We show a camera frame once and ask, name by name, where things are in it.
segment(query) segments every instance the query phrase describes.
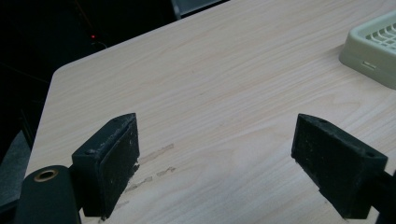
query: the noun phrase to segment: black clamp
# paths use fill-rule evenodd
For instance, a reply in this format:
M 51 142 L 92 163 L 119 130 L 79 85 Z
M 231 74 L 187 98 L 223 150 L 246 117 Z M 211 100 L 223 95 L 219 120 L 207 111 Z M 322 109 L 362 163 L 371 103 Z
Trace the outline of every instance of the black clamp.
M 324 119 L 300 114 L 291 156 L 343 218 L 396 223 L 396 174 L 384 171 L 388 157 Z
M 80 223 L 110 217 L 138 168 L 135 114 L 109 121 L 73 155 L 70 168 L 55 165 L 28 175 L 22 184 L 15 223 Z

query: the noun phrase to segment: light wood laminate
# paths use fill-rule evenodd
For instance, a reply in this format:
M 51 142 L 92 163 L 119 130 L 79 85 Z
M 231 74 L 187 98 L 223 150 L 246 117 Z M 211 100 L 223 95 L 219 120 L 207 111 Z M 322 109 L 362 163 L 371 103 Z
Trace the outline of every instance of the light wood laminate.
M 396 91 L 338 61 L 352 27 L 394 9 L 232 0 L 70 63 L 53 76 L 27 174 L 71 165 L 135 112 L 141 166 L 105 223 L 347 223 L 290 157 L 295 122 L 326 119 L 396 170 Z

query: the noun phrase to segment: screw hole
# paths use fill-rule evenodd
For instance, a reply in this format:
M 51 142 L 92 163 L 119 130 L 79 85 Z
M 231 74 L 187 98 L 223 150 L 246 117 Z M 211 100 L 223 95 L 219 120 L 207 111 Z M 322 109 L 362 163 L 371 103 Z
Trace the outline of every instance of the screw hole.
M 42 171 L 38 175 L 35 176 L 35 182 L 45 182 L 45 181 L 51 180 L 58 173 L 59 172 L 57 170 Z

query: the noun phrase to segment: wooden table surface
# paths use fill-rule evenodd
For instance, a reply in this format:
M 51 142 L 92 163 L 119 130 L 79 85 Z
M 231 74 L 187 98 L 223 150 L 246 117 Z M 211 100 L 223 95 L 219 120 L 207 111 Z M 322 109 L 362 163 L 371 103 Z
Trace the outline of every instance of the wooden table surface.
M 338 61 L 347 32 L 394 0 L 232 0 L 70 63 L 53 76 L 27 174 L 135 112 L 140 169 L 106 223 L 343 220 L 290 157 L 298 113 L 396 170 L 396 91 Z M 98 217 L 83 222 L 101 223 Z

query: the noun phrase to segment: scratch mark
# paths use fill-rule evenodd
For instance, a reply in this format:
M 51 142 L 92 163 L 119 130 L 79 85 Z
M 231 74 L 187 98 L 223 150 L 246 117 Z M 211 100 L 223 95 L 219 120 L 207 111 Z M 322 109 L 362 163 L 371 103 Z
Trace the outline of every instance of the scratch mark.
M 168 145 L 168 146 L 166 146 L 166 147 L 163 147 L 163 148 L 161 148 L 161 149 L 158 150 L 158 151 L 151 152 L 151 153 L 148 154 L 147 156 L 145 156 L 145 157 L 139 159 L 139 163 L 140 163 L 140 164 L 144 164 L 144 163 L 146 163 L 146 162 L 148 162 L 148 161 L 155 160 L 157 157 L 161 156 L 163 153 L 165 153 L 166 151 L 168 151 L 168 150 L 170 150 L 170 149 L 172 149 L 172 148 L 174 148 L 174 147 L 175 147 L 175 145 L 172 143 L 171 145 Z
M 119 209 L 121 207 L 123 207 L 125 204 L 129 203 L 129 201 L 123 202 L 123 203 L 119 203 L 116 205 L 116 207 L 114 208 L 114 210 Z
M 128 189 L 126 189 L 124 192 L 126 193 L 126 192 L 128 192 L 128 191 L 137 189 L 137 188 L 139 188 L 142 184 L 147 183 L 147 182 L 150 182 L 150 181 L 152 181 L 152 176 L 146 177 L 146 179 L 144 179 L 144 180 L 143 180 L 142 182 L 140 182 L 140 183 L 132 184 L 132 186 L 129 187 Z
M 170 171 L 171 173 L 173 173 L 176 170 L 175 167 L 169 167 L 168 169 L 161 171 L 159 173 L 157 173 L 157 176 L 162 176 L 162 175 L 166 175 L 166 173 L 168 173 L 168 171 Z

